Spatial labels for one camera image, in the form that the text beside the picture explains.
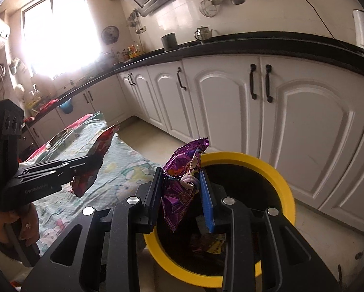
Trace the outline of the white sleeve forearm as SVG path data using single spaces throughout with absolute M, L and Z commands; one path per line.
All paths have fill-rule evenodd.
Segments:
M 20 261 L 14 260 L 0 251 L 0 270 L 9 282 L 22 284 L 32 268 L 25 267 Z

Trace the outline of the person's left hand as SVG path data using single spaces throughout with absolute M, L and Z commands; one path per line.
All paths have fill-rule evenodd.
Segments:
M 18 215 L 16 212 L 0 212 L 0 243 L 8 245 L 10 240 L 4 228 L 5 224 L 21 221 L 21 231 L 18 235 L 20 241 L 25 240 L 26 246 L 35 244 L 39 240 L 39 218 L 36 207 L 30 203 L 26 213 Z

